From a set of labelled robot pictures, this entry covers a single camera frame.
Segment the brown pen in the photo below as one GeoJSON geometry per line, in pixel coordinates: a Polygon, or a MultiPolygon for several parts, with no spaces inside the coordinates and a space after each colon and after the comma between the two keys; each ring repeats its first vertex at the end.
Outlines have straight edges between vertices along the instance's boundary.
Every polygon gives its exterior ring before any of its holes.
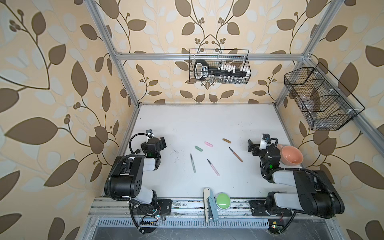
{"type": "Polygon", "coordinates": [[[230,149],[230,151],[233,153],[233,155],[241,162],[241,163],[243,163],[244,161],[240,158],[240,156],[232,149],[232,148],[230,148],[229,147],[229,149],[230,149]]]}

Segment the green pen cap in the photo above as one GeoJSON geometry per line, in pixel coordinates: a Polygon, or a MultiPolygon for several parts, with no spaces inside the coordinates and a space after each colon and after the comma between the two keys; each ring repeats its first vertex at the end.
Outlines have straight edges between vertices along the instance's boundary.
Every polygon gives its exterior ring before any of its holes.
{"type": "Polygon", "coordinates": [[[198,146],[195,146],[195,149],[198,150],[198,151],[200,151],[200,152],[203,152],[203,149],[200,148],[200,147],[198,147],[198,146]]]}

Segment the green pen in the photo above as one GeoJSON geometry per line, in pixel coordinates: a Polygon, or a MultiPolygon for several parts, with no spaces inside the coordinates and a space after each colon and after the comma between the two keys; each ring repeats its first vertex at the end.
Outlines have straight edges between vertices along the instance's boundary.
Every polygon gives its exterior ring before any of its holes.
{"type": "Polygon", "coordinates": [[[196,172],[197,172],[197,171],[196,171],[196,166],[195,166],[195,163],[194,163],[194,159],[193,159],[192,154],[190,154],[190,158],[191,158],[191,164],[192,164],[192,167],[193,167],[193,171],[194,171],[194,173],[196,173],[196,172]]]}

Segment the pink pen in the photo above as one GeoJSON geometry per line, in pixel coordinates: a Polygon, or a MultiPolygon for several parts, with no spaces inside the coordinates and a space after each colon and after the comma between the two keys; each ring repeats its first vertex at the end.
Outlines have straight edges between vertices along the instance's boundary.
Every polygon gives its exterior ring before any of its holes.
{"type": "Polygon", "coordinates": [[[215,174],[219,177],[220,174],[219,174],[219,172],[217,171],[217,169],[214,167],[214,165],[212,164],[212,162],[211,162],[210,160],[208,160],[208,159],[207,159],[207,161],[208,161],[209,165],[211,166],[211,168],[213,169],[213,171],[215,172],[215,174]]]}

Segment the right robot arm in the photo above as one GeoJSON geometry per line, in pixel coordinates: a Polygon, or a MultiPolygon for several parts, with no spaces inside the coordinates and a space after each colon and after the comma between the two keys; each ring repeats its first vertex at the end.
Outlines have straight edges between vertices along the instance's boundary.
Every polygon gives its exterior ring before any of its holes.
{"type": "Polygon", "coordinates": [[[264,200],[251,200],[253,216],[306,214],[331,219],[343,214],[345,204],[324,171],[300,165],[304,159],[293,146],[280,145],[264,134],[260,143],[248,141],[248,152],[260,159],[261,177],[271,184],[295,188],[295,192],[269,192],[264,200]]]}

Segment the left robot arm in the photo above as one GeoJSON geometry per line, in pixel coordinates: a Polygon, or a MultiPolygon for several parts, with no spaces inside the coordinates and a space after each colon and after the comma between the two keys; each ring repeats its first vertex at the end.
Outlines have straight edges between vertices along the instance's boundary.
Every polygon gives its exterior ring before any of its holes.
{"type": "Polygon", "coordinates": [[[116,157],[105,183],[107,197],[128,203],[132,222],[141,234],[153,232],[158,220],[171,213],[172,200],[159,200],[156,191],[143,184],[144,172],[159,168],[166,147],[165,138],[156,138],[152,130],[133,135],[131,153],[116,157]]]}

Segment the pink cup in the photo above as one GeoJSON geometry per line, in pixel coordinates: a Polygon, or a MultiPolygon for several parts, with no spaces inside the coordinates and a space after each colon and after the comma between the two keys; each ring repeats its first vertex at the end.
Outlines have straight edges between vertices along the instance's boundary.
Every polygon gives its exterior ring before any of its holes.
{"type": "Polygon", "coordinates": [[[280,162],[286,166],[298,166],[304,160],[302,152],[296,147],[279,144],[277,148],[280,150],[280,162]]]}

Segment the green push button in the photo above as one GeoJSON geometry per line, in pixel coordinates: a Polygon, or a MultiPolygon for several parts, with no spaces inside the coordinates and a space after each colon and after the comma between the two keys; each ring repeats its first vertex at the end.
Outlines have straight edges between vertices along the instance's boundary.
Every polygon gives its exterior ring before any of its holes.
{"type": "Polygon", "coordinates": [[[231,198],[226,193],[218,193],[215,196],[215,203],[220,211],[226,211],[231,207],[231,198]]]}

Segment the black tool in basket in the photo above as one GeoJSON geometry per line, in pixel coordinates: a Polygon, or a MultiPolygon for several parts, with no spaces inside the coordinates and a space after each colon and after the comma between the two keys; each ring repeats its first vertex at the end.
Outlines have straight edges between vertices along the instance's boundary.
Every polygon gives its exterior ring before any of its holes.
{"type": "Polygon", "coordinates": [[[192,68],[193,77],[196,80],[213,80],[216,77],[224,79],[246,79],[251,76],[251,70],[248,66],[229,65],[218,63],[215,67],[214,64],[208,64],[206,61],[197,60],[192,68]]]}

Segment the grey bracket tool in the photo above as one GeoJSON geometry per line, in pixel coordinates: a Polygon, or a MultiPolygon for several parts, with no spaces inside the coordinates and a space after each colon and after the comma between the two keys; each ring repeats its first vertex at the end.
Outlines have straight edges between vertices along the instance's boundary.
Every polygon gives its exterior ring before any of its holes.
{"type": "Polygon", "coordinates": [[[206,223],[208,224],[210,219],[214,222],[219,221],[218,209],[215,203],[214,195],[210,188],[205,188],[203,190],[203,199],[206,223]]]}

